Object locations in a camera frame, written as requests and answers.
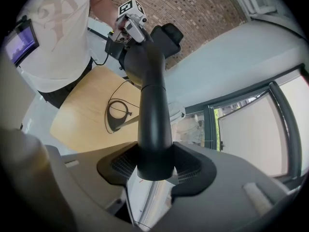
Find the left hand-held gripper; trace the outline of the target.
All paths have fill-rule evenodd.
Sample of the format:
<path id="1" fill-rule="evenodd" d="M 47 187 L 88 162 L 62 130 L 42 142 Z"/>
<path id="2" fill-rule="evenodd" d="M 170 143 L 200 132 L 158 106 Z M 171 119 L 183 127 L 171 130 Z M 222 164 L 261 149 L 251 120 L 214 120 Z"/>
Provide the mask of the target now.
<path id="1" fill-rule="evenodd" d="M 115 22 L 114 41 L 137 43 L 152 42 L 149 33 L 144 29 L 147 22 L 142 5 L 137 0 L 129 0 L 118 7 L 118 18 Z"/>

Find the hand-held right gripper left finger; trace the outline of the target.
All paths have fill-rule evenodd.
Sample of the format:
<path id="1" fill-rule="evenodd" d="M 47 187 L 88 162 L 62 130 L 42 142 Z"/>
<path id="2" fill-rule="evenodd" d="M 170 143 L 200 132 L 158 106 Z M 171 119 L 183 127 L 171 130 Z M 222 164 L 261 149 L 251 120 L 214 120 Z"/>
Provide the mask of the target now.
<path id="1" fill-rule="evenodd" d="M 62 195 L 75 218 L 78 232 L 139 232 L 132 222 L 111 214 L 117 199 L 126 201 L 125 188 L 110 185 L 97 171 L 97 162 L 114 152 L 127 149 L 131 143 L 108 148 L 60 155 L 58 149 L 47 145 L 51 168 Z"/>

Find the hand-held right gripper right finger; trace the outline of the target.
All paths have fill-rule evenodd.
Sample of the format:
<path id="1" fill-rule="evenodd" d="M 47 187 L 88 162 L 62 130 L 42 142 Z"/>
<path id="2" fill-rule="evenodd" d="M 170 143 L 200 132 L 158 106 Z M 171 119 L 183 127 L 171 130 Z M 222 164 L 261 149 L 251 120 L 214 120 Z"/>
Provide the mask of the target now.
<path id="1" fill-rule="evenodd" d="M 172 189 L 172 206 L 156 232 L 261 232 L 295 199 L 281 182 L 248 161 L 197 145 L 175 143 L 200 172 Z"/>

